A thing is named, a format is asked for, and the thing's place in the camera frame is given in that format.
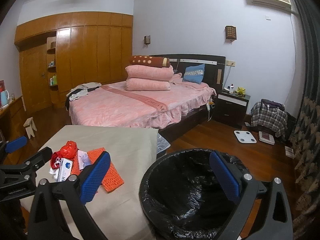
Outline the orange foam net sleeve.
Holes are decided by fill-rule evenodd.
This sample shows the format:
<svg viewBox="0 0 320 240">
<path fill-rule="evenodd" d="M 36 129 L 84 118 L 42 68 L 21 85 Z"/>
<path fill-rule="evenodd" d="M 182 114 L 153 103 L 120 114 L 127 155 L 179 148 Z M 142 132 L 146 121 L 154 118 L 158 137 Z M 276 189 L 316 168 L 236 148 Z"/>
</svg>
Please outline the orange foam net sleeve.
<svg viewBox="0 0 320 240">
<path fill-rule="evenodd" d="M 102 154 L 103 151 L 105 151 L 103 147 L 88 151 L 87 154 L 88 154 L 90 163 L 92 164 L 94 161 L 96 161 L 96 159 L 99 157 L 99 155 Z M 78 154 L 75 155 L 72 161 L 73 161 L 73 166 L 72 166 L 71 174 L 79 175 L 81 170 L 79 168 Z M 117 172 L 113 163 L 110 163 L 110 167 L 102 181 L 103 188 L 107 193 L 111 193 L 112 191 L 116 190 L 123 184 L 124 184 L 124 181 L 121 178 L 120 174 Z"/>
</svg>

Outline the white blue paper box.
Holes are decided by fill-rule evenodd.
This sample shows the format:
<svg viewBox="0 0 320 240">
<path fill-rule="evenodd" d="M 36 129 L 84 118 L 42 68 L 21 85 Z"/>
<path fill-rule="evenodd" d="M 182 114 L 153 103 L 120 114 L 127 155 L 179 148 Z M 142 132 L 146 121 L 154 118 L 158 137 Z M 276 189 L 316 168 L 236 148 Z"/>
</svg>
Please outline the white blue paper box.
<svg viewBox="0 0 320 240">
<path fill-rule="evenodd" d="M 65 181 L 71 175 L 72 166 L 73 166 L 72 160 L 62 158 L 60 161 L 60 167 L 58 168 L 58 171 L 54 175 L 54 180 L 56 182 Z"/>
</svg>

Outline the red plastic bag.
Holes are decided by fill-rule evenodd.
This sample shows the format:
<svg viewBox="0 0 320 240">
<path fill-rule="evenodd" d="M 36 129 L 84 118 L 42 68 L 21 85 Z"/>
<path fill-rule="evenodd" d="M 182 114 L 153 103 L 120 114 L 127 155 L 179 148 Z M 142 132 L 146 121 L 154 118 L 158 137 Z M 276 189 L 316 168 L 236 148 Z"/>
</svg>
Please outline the red plastic bag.
<svg viewBox="0 0 320 240">
<path fill-rule="evenodd" d="M 67 141 L 65 145 L 63 145 L 59 151 L 56 151 L 52 154 L 50 160 L 50 167 L 55 170 L 60 167 L 60 162 L 62 158 L 73 160 L 77 154 L 78 147 L 76 142 Z"/>
</svg>

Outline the small white wooden stool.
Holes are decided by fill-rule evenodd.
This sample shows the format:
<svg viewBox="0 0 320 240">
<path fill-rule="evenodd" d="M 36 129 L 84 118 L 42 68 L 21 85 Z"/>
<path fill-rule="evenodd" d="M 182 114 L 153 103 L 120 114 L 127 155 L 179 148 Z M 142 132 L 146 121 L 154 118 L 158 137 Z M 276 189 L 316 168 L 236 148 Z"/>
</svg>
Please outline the small white wooden stool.
<svg viewBox="0 0 320 240">
<path fill-rule="evenodd" d="M 36 128 L 35 122 L 33 120 L 33 117 L 28 118 L 25 121 L 23 127 L 25 128 L 27 136 L 28 136 L 29 139 L 31 137 L 35 137 L 35 133 L 34 132 L 37 131 L 37 128 Z"/>
</svg>

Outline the white bathroom scale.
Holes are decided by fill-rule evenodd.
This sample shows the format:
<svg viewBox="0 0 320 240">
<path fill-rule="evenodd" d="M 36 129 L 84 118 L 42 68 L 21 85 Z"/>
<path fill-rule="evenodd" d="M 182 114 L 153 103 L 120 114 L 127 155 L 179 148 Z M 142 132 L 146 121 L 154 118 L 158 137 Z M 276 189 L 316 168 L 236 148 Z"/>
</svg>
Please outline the white bathroom scale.
<svg viewBox="0 0 320 240">
<path fill-rule="evenodd" d="M 234 131 L 237 140 L 242 144 L 255 144 L 257 141 L 249 131 Z"/>
</svg>

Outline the light blue electric kettle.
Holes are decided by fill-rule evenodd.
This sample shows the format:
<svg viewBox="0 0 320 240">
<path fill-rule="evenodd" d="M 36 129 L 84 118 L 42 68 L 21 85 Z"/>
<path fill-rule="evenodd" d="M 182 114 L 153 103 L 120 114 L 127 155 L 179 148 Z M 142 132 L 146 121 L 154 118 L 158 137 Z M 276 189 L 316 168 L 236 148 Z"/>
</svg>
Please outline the light blue electric kettle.
<svg viewBox="0 0 320 240">
<path fill-rule="evenodd" d="M 10 94 L 7 90 L 1 92 L 1 106 L 5 107 L 9 104 Z"/>
</svg>

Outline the beige table cloth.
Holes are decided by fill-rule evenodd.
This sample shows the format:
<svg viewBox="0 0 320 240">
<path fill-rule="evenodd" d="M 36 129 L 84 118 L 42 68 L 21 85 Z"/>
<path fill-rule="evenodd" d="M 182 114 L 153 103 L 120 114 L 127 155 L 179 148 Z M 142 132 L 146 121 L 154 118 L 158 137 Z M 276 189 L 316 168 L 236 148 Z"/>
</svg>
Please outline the beige table cloth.
<svg viewBox="0 0 320 240">
<path fill-rule="evenodd" d="M 86 208 L 108 239 L 155 239 L 139 200 L 144 173 L 156 160 L 157 129 L 66 125 L 44 147 L 58 151 L 67 141 L 88 152 L 104 148 L 124 184 L 111 193 L 100 186 Z"/>
</svg>

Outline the pink covered bed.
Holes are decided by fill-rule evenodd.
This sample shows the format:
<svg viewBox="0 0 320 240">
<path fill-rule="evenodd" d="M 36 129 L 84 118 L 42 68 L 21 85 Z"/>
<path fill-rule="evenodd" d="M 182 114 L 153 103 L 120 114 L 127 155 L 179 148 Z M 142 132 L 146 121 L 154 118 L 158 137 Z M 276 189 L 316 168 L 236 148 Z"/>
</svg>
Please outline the pink covered bed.
<svg viewBox="0 0 320 240">
<path fill-rule="evenodd" d="M 178 79 L 166 91 L 127 91 L 124 82 L 101 86 L 69 104 L 72 124 L 164 129 L 206 105 L 215 89 Z"/>
</svg>

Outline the dark nightstand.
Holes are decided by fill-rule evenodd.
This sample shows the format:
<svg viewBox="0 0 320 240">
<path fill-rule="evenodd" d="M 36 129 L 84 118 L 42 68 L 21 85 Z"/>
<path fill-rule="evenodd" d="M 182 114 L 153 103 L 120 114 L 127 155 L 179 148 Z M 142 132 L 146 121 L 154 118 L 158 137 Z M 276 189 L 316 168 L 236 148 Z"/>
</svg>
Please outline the dark nightstand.
<svg viewBox="0 0 320 240">
<path fill-rule="evenodd" d="M 213 119 L 234 128 L 241 128 L 250 98 L 250 95 L 240 96 L 220 91 L 214 99 Z"/>
</svg>

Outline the plaid cloth covered chair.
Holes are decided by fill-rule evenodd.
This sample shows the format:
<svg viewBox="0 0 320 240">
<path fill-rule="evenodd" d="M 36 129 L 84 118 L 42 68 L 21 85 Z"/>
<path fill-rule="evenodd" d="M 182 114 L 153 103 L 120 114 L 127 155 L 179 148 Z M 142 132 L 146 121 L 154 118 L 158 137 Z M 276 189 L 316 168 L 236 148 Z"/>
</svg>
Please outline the plaid cloth covered chair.
<svg viewBox="0 0 320 240">
<path fill-rule="evenodd" d="M 262 99 L 251 108 L 251 126 L 263 126 L 271 130 L 277 138 L 284 138 L 287 130 L 287 112 L 283 105 Z"/>
</svg>

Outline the lower pink folded quilt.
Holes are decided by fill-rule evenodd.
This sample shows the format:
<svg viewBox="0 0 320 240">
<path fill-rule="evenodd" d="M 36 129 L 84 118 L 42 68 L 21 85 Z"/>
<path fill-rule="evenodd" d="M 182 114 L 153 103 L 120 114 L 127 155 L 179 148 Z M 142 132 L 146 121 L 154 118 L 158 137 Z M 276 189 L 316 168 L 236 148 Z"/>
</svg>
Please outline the lower pink folded quilt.
<svg viewBox="0 0 320 240">
<path fill-rule="evenodd" d="M 128 91 L 168 91 L 170 83 L 168 81 L 129 78 L 126 80 L 125 87 Z"/>
</svg>

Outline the wooden wardrobe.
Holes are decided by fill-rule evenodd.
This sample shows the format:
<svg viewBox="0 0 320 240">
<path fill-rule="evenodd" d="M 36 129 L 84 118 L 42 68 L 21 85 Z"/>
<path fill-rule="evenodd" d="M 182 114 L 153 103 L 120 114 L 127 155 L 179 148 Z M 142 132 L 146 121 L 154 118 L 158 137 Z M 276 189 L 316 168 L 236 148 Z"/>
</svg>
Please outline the wooden wardrobe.
<svg viewBox="0 0 320 240">
<path fill-rule="evenodd" d="M 27 113 L 61 107 L 67 93 L 88 82 L 127 78 L 133 16 L 114 12 L 69 12 L 17 26 L 20 81 Z"/>
</svg>

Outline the brown dotted bolster pillow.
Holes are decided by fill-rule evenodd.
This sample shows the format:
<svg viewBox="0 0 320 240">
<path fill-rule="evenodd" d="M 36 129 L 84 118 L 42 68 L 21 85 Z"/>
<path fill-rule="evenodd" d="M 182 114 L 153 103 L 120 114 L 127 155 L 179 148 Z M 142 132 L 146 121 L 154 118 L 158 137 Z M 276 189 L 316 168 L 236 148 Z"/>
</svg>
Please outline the brown dotted bolster pillow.
<svg viewBox="0 0 320 240">
<path fill-rule="evenodd" d="M 129 63 L 134 65 L 142 65 L 156 68 L 169 68 L 170 60 L 167 57 L 133 55 L 129 59 Z"/>
</svg>

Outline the blue cushion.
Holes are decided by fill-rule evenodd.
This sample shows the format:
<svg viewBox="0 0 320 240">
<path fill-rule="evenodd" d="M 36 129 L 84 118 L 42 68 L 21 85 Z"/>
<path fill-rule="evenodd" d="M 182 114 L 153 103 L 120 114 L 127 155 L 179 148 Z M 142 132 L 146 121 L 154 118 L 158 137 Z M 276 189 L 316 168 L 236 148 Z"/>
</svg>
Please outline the blue cushion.
<svg viewBox="0 0 320 240">
<path fill-rule="evenodd" d="M 190 66 L 185 69 L 183 81 L 200 84 L 203 80 L 205 72 L 205 64 Z"/>
</svg>

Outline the dark bed headboard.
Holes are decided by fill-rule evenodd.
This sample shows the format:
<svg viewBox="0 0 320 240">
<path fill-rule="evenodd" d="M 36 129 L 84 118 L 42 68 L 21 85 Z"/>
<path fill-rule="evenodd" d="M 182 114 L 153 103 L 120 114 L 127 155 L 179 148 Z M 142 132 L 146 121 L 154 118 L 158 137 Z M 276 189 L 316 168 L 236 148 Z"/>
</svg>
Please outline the dark bed headboard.
<svg viewBox="0 0 320 240">
<path fill-rule="evenodd" d="M 225 56 L 201 55 L 201 54 L 158 54 L 156 57 L 166 57 L 173 66 L 174 73 L 181 73 L 191 69 L 202 69 L 202 82 L 220 92 L 223 87 L 225 73 Z"/>
</svg>

